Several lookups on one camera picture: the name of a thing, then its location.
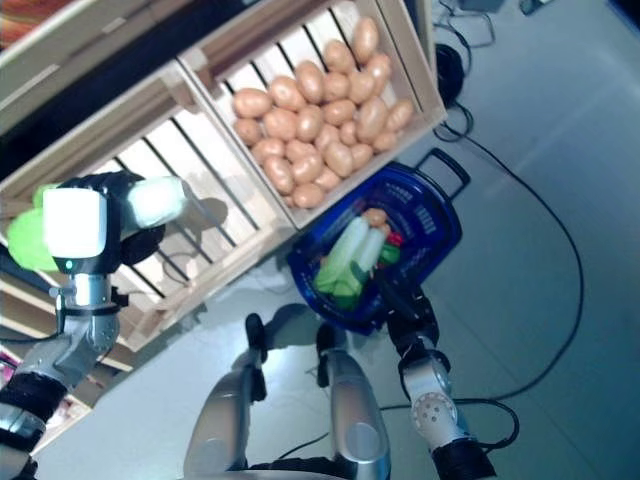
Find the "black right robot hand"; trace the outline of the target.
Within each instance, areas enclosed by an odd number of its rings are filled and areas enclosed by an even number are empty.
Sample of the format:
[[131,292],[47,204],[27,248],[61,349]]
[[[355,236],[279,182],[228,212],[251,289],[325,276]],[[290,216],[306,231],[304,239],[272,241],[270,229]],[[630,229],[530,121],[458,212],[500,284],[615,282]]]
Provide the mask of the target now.
[[353,317],[346,329],[370,335],[387,326],[391,342],[401,357],[433,350],[439,340],[439,327],[429,299],[419,284],[387,274],[386,269],[366,273],[352,262],[350,272],[364,280]]

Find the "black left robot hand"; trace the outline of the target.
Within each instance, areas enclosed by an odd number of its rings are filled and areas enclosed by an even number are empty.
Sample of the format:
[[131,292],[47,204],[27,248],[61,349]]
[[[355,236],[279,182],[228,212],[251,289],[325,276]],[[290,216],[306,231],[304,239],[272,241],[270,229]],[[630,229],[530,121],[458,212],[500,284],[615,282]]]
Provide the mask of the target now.
[[43,193],[43,241],[68,275],[109,275],[153,255],[184,207],[175,177],[127,170],[72,178]]

